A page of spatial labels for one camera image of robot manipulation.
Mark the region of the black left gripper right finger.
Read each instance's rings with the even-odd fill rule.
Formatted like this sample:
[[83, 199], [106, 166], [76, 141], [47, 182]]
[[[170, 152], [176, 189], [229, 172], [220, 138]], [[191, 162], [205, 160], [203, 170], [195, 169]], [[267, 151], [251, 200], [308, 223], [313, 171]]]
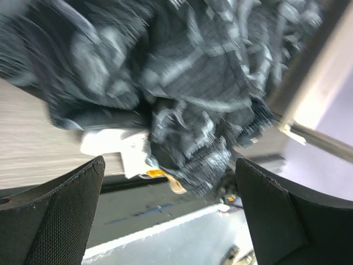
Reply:
[[258, 264], [352, 264], [351, 201], [244, 158], [236, 179]]

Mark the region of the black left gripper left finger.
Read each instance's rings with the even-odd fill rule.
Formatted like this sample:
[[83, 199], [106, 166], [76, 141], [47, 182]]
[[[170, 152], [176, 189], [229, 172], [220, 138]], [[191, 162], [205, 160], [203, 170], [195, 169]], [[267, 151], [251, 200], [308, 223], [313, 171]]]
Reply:
[[104, 178], [98, 156], [1, 199], [1, 264], [81, 264]]

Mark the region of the dark shark-print shorts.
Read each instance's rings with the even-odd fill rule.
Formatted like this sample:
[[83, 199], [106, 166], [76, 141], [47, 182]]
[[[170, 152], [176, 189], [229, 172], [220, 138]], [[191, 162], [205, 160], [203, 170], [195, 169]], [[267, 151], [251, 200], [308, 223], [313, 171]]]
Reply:
[[323, 1], [2, 1], [1, 77], [65, 130], [141, 128], [146, 162], [202, 196], [320, 28]]

